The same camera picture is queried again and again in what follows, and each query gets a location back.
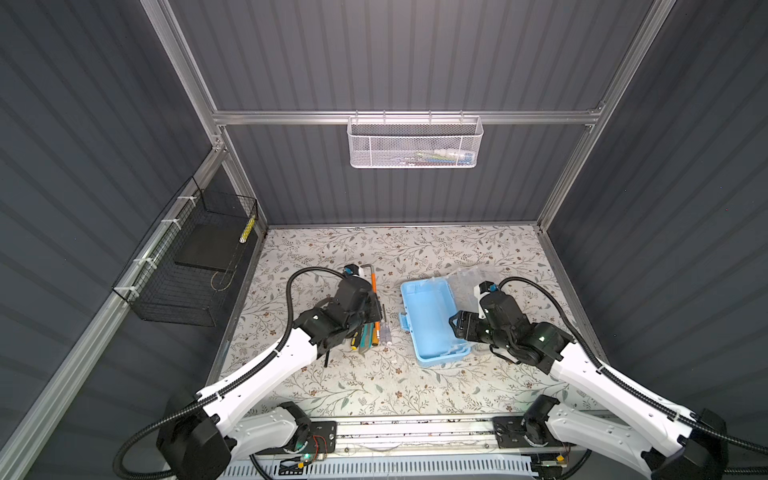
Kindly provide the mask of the orange handled hex key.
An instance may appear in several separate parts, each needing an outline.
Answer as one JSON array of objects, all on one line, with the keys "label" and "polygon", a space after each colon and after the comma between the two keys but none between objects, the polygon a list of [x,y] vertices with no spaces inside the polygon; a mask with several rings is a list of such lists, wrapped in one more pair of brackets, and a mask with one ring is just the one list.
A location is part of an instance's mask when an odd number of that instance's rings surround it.
[{"label": "orange handled hex key", "polygon": [[372,301],[371,306],[371,320],[366,321],[363,325],[363,329],[360,336],[360,342],[358,345],[358,350],[360,353],[367,352],[371,347],[377,346],[379,344],[379,329],[380,329],[380,322],[382,319],[382,310],[380,301],[378,299],[378,289],[377,289],[377,277],[375,273],[375,269],[371,264],[364,264],[361,266],[361,274],[362,276],[369,280],[372,285],[372,290],[374,294],[374,299]]}]

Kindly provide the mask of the clear tool box lid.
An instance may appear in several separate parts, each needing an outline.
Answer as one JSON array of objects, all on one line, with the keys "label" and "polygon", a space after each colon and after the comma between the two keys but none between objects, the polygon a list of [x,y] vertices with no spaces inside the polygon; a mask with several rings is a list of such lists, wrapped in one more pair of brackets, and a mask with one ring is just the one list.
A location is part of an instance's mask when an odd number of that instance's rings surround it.
[{"label": "clear tool box lid", "polygon": [[463,267],[446,275],[458,310],[478,312],[476,288],[484,281],[498,283],[502,274],[492,266],[479,265]]}]

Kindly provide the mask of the light blue plastic tool box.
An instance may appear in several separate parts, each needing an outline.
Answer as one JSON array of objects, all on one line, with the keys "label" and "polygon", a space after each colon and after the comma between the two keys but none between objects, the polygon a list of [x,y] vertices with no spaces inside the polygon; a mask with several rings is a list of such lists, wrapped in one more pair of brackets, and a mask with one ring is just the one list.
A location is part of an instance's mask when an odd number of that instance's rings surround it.
[{"label": "light blue plastic tool box", "polygon": [[404,282],[400,292],[404,305],[400,325],[411,336],[421,368],[458,362],[471,352],[470,344],[458,339],[449,325],[458,309],[445,278]]}]

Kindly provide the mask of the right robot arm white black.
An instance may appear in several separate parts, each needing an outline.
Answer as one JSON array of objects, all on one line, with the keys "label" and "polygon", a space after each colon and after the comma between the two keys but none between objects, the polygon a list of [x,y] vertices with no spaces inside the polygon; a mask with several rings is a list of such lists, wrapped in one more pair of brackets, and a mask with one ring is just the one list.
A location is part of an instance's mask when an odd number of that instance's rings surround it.
[{"label": "right robot arm white black", "polygon": [[457,338],[486,344],[513,364],[533,366],[587,394],[615,417],[582,413],[541,395],[520,422],[532,446],[553,441],[581,446],[647,479],[724,476],[729,455],[720,417],[709,411],[695,413],[655,395],[589,352],[571,329],[529,321],[495,284],[481,285],[476,311],[459,311],[448,323]]}]

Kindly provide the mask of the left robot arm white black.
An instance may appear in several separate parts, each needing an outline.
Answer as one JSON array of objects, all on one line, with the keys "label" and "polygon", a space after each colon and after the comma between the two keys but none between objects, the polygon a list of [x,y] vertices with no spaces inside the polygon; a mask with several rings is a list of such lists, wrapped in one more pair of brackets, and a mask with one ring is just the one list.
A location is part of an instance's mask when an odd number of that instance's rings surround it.
[{"label": "left robot arm white black", "polygon": [[381,318],[369,278],[353,266],[336,293],[313,308],[288,314],[286,337],[233,374],[200,390],[199,408],[159,430],[157,448],[177,479],[216,479],[236,459],[278,450],[299,456],[310,448],[312,422],[293,402],[248,418],[247,413],[294,373],[326,356],[363,326]]}]

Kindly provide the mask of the yellow green tube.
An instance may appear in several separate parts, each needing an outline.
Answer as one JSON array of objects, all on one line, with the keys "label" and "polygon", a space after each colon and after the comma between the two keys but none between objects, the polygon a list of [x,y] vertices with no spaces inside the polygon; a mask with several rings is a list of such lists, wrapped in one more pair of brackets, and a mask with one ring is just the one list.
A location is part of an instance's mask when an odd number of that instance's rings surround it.
[{"label": "yellow green tube", "polygon": [[256,224],[256,216],[252,215],[248,219],[245,227],[243,228],[243,230],[242,230],[242,232],[241,232],[241,234],[239,236],[238,241],[239,241],[240,244],[245,244],[248,241],[248,238],[249,238],[251,232],[253,231],[253,228],[254,228],[255,224]]}]

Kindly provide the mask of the black pad in basket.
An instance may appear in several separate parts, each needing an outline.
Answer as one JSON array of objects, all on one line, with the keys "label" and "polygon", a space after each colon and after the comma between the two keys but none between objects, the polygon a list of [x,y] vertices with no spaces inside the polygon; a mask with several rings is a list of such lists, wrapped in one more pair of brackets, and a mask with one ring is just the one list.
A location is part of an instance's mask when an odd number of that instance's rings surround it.
[{"label": "black pad in basket", "polygon": [[241,231],[237,227],[197,224],[183,241],[174,263],[214,272],[225,272],[236,265]]}]

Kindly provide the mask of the items in white basket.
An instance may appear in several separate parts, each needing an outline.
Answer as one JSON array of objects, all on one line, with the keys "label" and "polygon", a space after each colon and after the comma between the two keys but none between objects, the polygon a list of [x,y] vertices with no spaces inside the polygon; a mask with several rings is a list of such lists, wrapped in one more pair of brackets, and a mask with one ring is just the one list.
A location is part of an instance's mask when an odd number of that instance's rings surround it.
[{"label": "items in white basket", "polygon": [[470,166],[476,164],[477,154],[474,151],[463,149],[438,149],[431,151],[415,151],[399,158],[398,161],[405,165],[454,165]]}]

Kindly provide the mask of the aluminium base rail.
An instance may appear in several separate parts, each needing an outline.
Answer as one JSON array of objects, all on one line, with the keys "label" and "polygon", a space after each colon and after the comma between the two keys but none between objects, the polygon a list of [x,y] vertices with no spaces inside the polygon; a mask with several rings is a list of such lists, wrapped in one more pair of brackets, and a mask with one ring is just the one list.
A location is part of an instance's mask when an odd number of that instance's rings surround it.
[{"label": "aluminium base rail", "polygon": [[310,451],[342,453],[356,449],[388,451],[433,448],[490,448],[533,451],[561,449],[568,445],[603,455],[641,452],[650,443],[632,428],[586,412],[558,405],[549,415],[552,422],[539,434],[521,414],[380,416],[341,418],[295,418],[285,408],[246,417],[232,425],[224,438],[234,443],[234,460],[269,451],[294,452],[298,443],[309,442]]}]

